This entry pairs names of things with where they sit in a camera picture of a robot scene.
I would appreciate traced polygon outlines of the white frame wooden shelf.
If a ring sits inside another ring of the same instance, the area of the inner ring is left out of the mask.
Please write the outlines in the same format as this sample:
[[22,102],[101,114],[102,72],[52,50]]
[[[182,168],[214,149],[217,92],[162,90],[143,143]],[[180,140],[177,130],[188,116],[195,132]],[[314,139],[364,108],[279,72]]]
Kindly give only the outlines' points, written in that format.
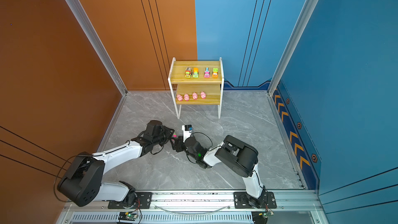
[[[185,78],[185,70],[187,67],[192,68],[191,78]],[[199,69],[199,77],[193,78],[193,70],[197,67]],[[210,78],[204,78],[205,68],[209,68]],[[212,77],[212,70],[214,67],[218,68],[218,78]],[[168,83],[173,99],[173,104],[176,111],[176,116],[180,119],[181,107],[183,105],[215,105],[218,110],[218,118],[221,118],[223,90],[224,90],[224,69],[223,61],[219,58],[218,61],[199,61],[199,60],[177,60],[173,58],[169,75]],[[206,93],[206,99],[201,98],[201,92]],[[193,93],[198,94],[198,99],[192,98]],[[190,95],[189,101],[177,100],[177,95],[184,97],[185,94]]]

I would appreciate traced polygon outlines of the green beige toy truck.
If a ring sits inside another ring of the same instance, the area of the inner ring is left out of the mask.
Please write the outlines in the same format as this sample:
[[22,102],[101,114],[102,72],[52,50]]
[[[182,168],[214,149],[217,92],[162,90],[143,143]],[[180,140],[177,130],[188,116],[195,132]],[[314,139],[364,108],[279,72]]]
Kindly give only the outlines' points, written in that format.
[[184,77],[185,78],[191,78],[191,74],[192,74],[192,68],[191,67],[187,67],[186,70],[185,70]]

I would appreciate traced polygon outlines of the orange green mixer truck toy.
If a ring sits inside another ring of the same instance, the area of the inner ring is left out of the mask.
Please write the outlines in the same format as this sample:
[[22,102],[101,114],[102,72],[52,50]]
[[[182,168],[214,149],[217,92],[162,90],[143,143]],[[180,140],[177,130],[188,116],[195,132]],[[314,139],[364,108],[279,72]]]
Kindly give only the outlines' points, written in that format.
[[199,77],[199,69],[197,67],[194,68],[192,76],[193,76],[193,78]]

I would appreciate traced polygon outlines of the green orange dump truck toy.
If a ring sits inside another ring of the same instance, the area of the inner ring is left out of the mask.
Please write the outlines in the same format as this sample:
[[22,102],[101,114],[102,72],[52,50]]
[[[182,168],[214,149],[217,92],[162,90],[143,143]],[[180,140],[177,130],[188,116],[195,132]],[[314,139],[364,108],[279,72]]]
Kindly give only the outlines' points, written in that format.
[[218,74],[219,74],[218,68],[214,67],[213,70],[212,70],[212,77],[213,78],[218,78]]

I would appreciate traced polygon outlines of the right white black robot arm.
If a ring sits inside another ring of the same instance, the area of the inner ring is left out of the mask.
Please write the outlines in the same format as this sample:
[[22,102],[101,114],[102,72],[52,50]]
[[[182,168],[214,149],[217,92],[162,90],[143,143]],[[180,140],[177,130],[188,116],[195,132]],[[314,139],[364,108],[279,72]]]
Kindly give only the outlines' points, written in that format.
[[239,201],[255,208],[268,208],[266,189],[258,173],[258,151],[253,146],[231,135],[214,148],[205,148],[194,136],[172,137],[171,143],[176,152],[184,151],[190,162],[203,169],[219,163],[227,166],[244,181],[246,193]]

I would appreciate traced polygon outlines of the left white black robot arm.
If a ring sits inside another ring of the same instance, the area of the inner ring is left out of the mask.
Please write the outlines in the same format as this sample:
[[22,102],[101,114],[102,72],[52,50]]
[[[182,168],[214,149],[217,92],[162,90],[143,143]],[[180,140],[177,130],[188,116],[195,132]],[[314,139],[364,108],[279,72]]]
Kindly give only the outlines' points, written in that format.
[[77,206],[95,201],[108,201],[132,208],[138,202],[136,189],[125,181],[107,183],[103,175],[111,169],[151,153],[154,146],[164,146],[175,130],[157,120],[151,120],[137,137],[116,148],[89,154],[82,152],[73,158],[55,190]]

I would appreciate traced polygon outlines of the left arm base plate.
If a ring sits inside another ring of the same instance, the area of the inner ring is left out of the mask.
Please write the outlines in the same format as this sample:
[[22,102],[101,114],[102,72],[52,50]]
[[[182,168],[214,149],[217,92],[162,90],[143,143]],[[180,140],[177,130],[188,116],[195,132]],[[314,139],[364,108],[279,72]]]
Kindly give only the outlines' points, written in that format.
[[149,209],[152,192],[129,193],[121,202],[109,201],[108,209]]

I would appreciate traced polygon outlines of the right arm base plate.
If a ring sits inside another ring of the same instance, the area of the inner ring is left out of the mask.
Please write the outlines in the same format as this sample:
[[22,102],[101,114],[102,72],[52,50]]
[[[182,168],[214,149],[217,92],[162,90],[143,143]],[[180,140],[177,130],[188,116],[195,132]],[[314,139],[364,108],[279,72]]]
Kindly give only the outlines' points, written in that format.
[[257,208],[276,209],[277,203],[273,192],[264,191],[259,198],[254,198],[246,192],[234,192],[234,205],[237,209]]

